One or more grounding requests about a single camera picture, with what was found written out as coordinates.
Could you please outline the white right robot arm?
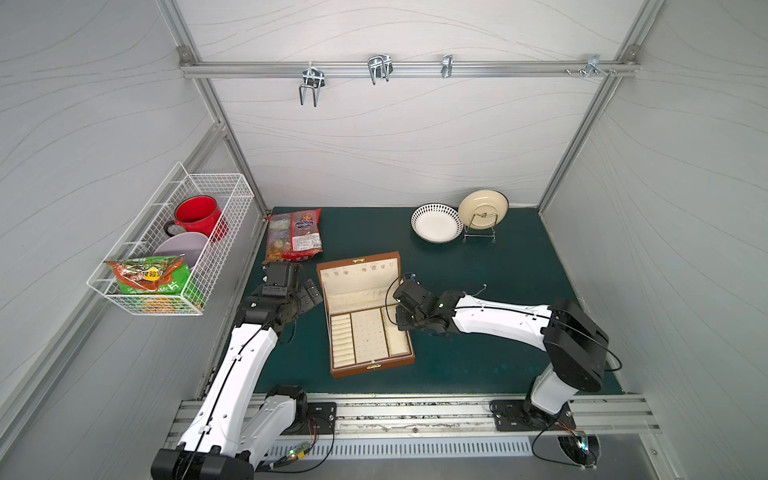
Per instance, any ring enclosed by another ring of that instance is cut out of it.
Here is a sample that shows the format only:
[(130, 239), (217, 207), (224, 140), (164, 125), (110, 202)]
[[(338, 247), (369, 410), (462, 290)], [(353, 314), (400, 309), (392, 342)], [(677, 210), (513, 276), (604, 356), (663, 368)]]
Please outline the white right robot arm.
[(553, 422), (577, 393), (595, 393), (603, 387), (609, 337), (574, 302), (526, 306), (458, 291), (437, 295), (414, 276), (395, 281), (390, 292), (401, 331), (490, 335), (545, 352), (549, 364), (533, 380), (521, 406), (530, 421)]

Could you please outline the brown jewelry box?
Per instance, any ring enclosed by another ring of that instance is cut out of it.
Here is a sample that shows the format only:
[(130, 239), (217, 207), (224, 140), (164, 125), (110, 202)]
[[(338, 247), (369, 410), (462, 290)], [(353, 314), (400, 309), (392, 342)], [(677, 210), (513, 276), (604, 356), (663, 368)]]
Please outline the brown jewelry box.
[(410, 334), (395, 324), (400, 254), (390, 252), (320, 263), (330, 374), (335, 379), (412, 365)]

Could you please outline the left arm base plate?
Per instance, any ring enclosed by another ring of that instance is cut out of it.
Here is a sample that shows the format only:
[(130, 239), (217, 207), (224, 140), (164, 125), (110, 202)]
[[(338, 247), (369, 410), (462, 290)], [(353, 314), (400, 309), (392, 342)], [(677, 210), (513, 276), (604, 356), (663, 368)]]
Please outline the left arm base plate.
[(296, 421), (283, 432), (283, 435), (331, 435), (335, 432), (336, 418), (336, 402), (310, 402), (304, 410), (300, 411)]

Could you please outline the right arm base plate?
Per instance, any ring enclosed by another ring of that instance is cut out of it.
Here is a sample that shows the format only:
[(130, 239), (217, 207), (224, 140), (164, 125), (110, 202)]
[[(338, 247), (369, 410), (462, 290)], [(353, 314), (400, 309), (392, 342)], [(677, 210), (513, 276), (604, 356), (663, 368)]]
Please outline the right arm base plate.
[(500, 432), (539, 432), (551, 429), (575, 431), (573, 413), (565, 403), (557, 414), (548, 414), (528, 400), (493, 400), (489, 404), (494, 425)]

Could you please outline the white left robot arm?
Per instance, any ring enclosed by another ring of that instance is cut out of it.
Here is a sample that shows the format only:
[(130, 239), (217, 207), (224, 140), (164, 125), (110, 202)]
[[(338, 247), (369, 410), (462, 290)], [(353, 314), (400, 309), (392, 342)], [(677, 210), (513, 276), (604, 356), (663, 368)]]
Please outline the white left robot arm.
[(245, 417), (261, 372), (284, 328), (323, 301), (297, 263), (274, 262), (241, 303), (225, 359), (197, 415), (173, 448), (156, 454), (154, 479), (251, 479), (275, 441), (308, 424), (306, 391), (276, 386)]

